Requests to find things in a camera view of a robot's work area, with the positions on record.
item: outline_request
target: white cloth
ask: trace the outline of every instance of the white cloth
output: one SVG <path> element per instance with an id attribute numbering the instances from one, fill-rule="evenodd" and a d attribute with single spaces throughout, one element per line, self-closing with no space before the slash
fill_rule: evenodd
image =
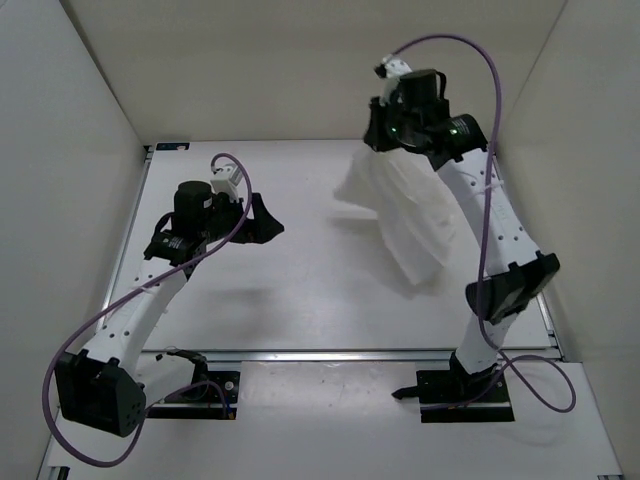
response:
<path id="1" fill-rule="evenodd" d="M 413 285 L 430 280 L 446 264 L 455 234 L 452 196 L 429 168 L 424 156 L 375 153 L 363 146 L 334 192 L 336 199 L 378 214 L 384 243 Z"/>

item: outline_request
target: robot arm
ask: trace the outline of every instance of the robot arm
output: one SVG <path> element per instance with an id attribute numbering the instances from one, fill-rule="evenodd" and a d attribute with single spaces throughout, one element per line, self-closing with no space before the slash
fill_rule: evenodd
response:
<path id="1" fill-rule="evenodd" d="M 371 117 L 364 142 L 376 152 L 402 148 L 425 155 L 460 204 L 480 244 L 487 140 L 478 123 L 468 114 L 451 117 L 444 97 L 446 76 L 441 72 L 413 72 L 394 57 L 385 57 L 375 72 L 386 83 L 382 95 L 369 104 Z M 483 326 L 493 345 L 480 330 L 474 282 L 465 292 L 471 320 L 450 359 L 461 400 L 472 398 L 487 385 L 497 366 L 495 347 L 502 347 L 518 314 L 560 268 L 554 254 L 540 252 L 518 220 L 502 182 L 495 174 L 492 177 L 487 277 L 481 308 Z"/>
<path id="2" fill-rule="evenodd" d="M 190 181 L 179 185 L 174 211 L 156 225 L 145 261 L 132 288 L 139 288 L 206 252 L 207 245 L 228 235 L 243 214 L 237 167 L 213 170 L 211 185 Z M 251 199 L 253 218 L 231 239 L 234 243 L 266 243 L 284 231 L 262 202 Z M 171 221 L 170 229 L 163 229 Z M 180 387 L 197 382 L 203 357 L 169 352 L 147 363 L 140 353 L 173 297 L 187 284 L 197 264 L 145 289 L 113 312 L 77 355 L 63 354 L 55 367 L 62 415 L 71 421 L 129 435 L 144 419 L 147 407 Z"/>

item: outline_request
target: black joint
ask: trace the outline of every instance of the black joint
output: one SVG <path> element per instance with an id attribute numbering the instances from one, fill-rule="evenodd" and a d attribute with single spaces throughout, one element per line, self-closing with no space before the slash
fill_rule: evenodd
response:
<path id="1" fill-rule="evenodd" d="M 378 78 L 387 78 L 387 67 L 385 67 L 384 63 L 376 66 L 373 71 L 376 72 Z"/>
<path id="2" fill-rule="evenodd" d="M 253 218 L 245 220 L 238 233 L 231 239 L 232 243 L 264 244 L 284 232 L 284 225 L 269 213 L 262 195 L 257 192 L 251 195 L 251 209 Z"/>
<path id="3" fill-rule="evenodd" d="M 536 252 L 535 260 L 519 266 L 509 264 L 509 271 L 483 280 L 482 305 L 478 312 L 477 282 L 467 285 L 465 294 L 471 310 L 492 325 L 504 317 L 522 312 L 560 270 L 558 257 Z"/>
<path id="4" fill-rule="evenodd" d="M 144 385 L 118 363 L 65 352 L 55 366 L 62 416 L 123 438 L 133 432 L 144 420 Z"/>
<path id="5" fill-rule="evenodd" d="M 401 145 L 387 131 L 387 107 L 380 105 L 380 97 L 371 98 L 369 110 L 369 126 L 364 134 L 364 143 L 374 152 L 388 152 L 399 148 Z"/>

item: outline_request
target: white wall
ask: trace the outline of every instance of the white wall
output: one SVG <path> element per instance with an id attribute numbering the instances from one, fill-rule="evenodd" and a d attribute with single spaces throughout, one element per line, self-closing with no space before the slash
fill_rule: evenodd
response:
<path id="1" fill-rule="evenodd" d="M 570 1 L 502 135 L 529 226 L 562 269 L 560 340 L 584 361 L 629 478 L 640 478 L 640 2 Z"/>
<path id="2" fill-rule="evenodd" d="M 372 67 L 441 31 L 495 56 L 513 104 L 564 0 L 63 0 L 144 142 L 360 138 Z M 490 125 L 491 77 L 465 45 L 406 57 L 449 76 L 452 111 Z"/>
<path id="3" fill-rule="evenodd" d="M 36 476 L 44 371 L 99 306 L 143 157 L 62 7 L 0 7 L 2 478 Z"/>

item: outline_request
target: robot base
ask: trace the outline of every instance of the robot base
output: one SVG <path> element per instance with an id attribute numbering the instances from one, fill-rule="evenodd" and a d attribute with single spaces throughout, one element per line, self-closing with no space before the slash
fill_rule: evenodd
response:
<path id="1" fill-rule="evenodd" d="M 420 370 L 417 386 L 401 388 L 393 397 L 418 397 L 422 423 L 479 423 L 513 422 L 509 389 L 503 378 L 480 399 L 464 407 L 434 408 L 446 404 L 464 403 L 477 397 L 494 377 L 497 365 L 472 375 L 466 373 L 455 356 L 451 355 L 449 370 Z"/>
<path id="2" fill-rule="evenodd" d="M 481 399 L 466 407 L 430 410 L 432 405 L 464 402 L 469 397 L 460 393 L 459 384 L 451 370 L 420 370 L 418 399 L 422 423 L 478 423 L 513 422 L 513 410 L 509 389 L 504 380 L 499 381 Z"/>

